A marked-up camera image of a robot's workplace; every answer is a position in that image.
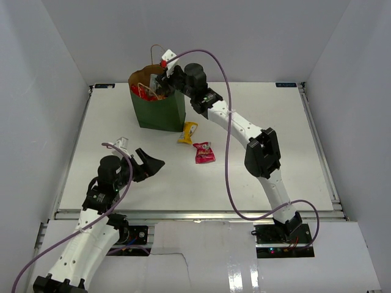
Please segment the pink snack packet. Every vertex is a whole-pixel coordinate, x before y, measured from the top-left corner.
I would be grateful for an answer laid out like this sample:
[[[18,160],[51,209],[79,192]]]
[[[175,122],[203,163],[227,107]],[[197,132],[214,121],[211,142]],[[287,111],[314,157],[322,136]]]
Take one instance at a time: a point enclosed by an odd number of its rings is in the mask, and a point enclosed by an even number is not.
[[[193,143],[192,146],[196,149],[196,164],[207,164],[216,161],[211,142]]]

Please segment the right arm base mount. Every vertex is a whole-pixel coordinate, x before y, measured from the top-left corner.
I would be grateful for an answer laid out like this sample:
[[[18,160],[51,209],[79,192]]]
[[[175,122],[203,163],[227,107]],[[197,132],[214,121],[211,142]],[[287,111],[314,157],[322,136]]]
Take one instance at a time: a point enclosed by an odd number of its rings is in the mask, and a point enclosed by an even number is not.
[[[304,248],[312,239],[308,224],[302,224],[291,236],[275,225],[255,225],[251,235],[255,237],[258,259],[315,257],[312,246]]]

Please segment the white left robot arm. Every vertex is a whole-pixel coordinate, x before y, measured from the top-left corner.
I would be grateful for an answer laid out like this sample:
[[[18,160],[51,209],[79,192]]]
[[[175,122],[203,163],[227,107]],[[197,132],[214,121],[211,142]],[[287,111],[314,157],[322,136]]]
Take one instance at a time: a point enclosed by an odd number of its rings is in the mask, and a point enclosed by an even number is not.
[[[87,292],[89,284],[104,257],[115,245],[144,244],[145,236],[130,226],[125,215],[114,208],[126,195],[132,182],[154,176],[164,166],[141,148],[136,154],[138,164],[125,150],[110,144],[118,155],[100,160],[97,176],[88,185],[73,237],[65,240],[65,248],[55,264],[32,285],[34,292]]]

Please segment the large red snack bag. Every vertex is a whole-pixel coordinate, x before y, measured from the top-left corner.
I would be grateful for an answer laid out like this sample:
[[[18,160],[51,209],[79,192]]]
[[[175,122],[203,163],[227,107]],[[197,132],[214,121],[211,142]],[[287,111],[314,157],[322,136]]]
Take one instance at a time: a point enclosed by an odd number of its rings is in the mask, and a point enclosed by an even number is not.
[[[145,101],[161,101],[166,99],[164,95],[157,95],[152,89],[145,86],[144,84],[138,83],[130,85],[131,93],[137,95]]]

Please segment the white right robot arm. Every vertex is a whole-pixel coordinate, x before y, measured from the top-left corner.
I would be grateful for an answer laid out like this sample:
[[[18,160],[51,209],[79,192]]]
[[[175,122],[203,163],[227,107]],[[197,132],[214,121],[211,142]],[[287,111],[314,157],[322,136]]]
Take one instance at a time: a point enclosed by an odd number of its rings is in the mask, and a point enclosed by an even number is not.
[[[272,128],[253,125],[228,108],[228,103],[212,90],[203,67],[190,63],[185,68],[162,61],[163,73],[156,78],[164,93],[174,90],[189,97],[195,112],[221,126],[228,137],[234,137],[245,149],[244,166],[262,185],[272,209],[276,237],[288,244],[298,236],[302,224],[299,212],[291,204],[280,171],[281,153],[278,138]]]

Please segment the yellow snack packet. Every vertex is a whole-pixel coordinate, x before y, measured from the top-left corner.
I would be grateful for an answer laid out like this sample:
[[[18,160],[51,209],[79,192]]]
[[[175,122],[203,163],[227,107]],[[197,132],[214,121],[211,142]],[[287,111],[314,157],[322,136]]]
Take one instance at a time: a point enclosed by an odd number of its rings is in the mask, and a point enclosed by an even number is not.
[[[177,142],[192,145],[191,137],[192,137],[193,133],[196,131],[197,127],[198,127],[198,124],[195,122],[185,122],[183,132],[181,133]]]

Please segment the grey foil snack packet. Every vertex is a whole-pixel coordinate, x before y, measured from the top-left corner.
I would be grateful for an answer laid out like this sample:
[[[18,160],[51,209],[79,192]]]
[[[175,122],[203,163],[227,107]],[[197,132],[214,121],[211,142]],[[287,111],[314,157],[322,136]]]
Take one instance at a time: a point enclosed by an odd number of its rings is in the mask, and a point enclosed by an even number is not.
[[[151,74],[150,75],[150,82],[149,82],[149,88],[152,90],[152,91],[156,91],[159,87],[159,82],[156,80],[156,78],[158,77],[157,74]]]

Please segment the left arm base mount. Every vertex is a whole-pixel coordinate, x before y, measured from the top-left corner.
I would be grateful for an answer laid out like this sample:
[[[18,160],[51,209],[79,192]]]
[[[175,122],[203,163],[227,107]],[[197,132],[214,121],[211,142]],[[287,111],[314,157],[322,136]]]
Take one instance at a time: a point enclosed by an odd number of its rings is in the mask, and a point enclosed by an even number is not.
[[[125,225],[118,229],[119,239],[112,250],[126,245],[146,245],[149,228],[146,225]]]

